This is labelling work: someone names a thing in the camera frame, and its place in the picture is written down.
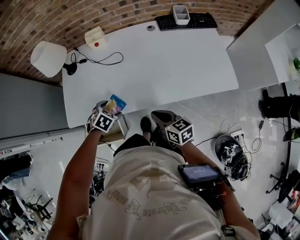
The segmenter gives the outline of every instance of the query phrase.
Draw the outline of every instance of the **foot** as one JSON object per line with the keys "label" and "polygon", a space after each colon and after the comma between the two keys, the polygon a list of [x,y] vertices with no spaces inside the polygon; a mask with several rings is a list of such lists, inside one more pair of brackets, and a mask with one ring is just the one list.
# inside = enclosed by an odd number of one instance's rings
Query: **foot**
{"label": "foot", "polygon": [[262,97],[265,102],[267,102],[269,100],[269,94],[266,89],[262,91]]}
{"label": "foot", "polygon": [[156,127],[156,129],[154,130],[154,132],[151,135],[151,139],[152,139],[152,141],[156,142],[158,139],[161,139],[161,138],[164,138],[164,133],[160,129],[160,127]]}
{"label": "foot", "polygon": [[266,115],[265,115],[265,112],[264,112],[265,105],[264,105],[264,102],[262,100],[258,101],[258,109],[261,112],[262,118],[266,118]]}
{"label": "foot", "polygon": [[151,121],[148,117],[143,117],[141,120],[142,133],[151,133]]}

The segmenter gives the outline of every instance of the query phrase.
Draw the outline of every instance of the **white desk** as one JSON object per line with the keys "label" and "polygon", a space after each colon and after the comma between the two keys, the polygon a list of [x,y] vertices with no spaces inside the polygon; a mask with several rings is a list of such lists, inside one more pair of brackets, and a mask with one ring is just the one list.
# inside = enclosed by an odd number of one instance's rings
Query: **white desk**
{"label": "white desk", "polygon": [[[155,26],[148,31],[147,26]],[[86,123],[95,104],[116,94],[127,102],[123,113],[187,98],[238,88],[238,82],[215,29],[160,31],[147,22],[106,35],[108,46],[79,51],[94,60],[121,52],[124,60],[103,66],[77,64],[74,75],[63,69],[63,91],[68,126]],[[73,53],[69,52],[66,63]],[[83,57],[76,52],[77,61]],[[115,54],[105,63],[120,60]]]}

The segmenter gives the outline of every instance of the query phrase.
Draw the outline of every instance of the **lamp shade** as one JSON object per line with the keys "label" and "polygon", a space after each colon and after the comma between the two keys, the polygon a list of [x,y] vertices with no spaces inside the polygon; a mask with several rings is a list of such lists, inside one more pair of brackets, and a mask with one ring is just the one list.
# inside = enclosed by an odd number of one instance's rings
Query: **lamp shade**
{"label": "lamp shade", "polygon": [[46,77],[58,74],[67,58],[64,46],[42,41],[33,50],[30,62]]}

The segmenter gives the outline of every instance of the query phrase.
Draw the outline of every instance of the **colorful package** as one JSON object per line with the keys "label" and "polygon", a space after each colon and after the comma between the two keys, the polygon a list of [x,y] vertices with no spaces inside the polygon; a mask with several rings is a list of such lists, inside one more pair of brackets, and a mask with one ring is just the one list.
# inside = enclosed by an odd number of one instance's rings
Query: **colorful package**
{"label": "colorful package", "polygon": [[116,95],[112,94],[110,100],[107,102],[105,109],[113,115],[123,111],[126,103]]}

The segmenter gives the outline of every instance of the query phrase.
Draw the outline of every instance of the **black shorts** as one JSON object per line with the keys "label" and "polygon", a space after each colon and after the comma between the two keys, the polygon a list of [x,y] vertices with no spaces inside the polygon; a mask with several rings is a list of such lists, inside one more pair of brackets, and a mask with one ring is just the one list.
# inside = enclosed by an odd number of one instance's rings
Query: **black shorts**
{"label": "black shorts", "polygon": [[[134,134],[132,137],[128,138],[113,154],[113,156],[116,156],[116,154],[122,150],[130,149],[130,148],[137,148],[142,146],[151,146],[150,143],[139,134]],[[161,139],[159,141],[156,141],[156,146],[165,148],[171,151],[174,151],[178,154],[180,154],[183,158],[183,153],[179,148],[172,148],[168,141],[165,139]]]}

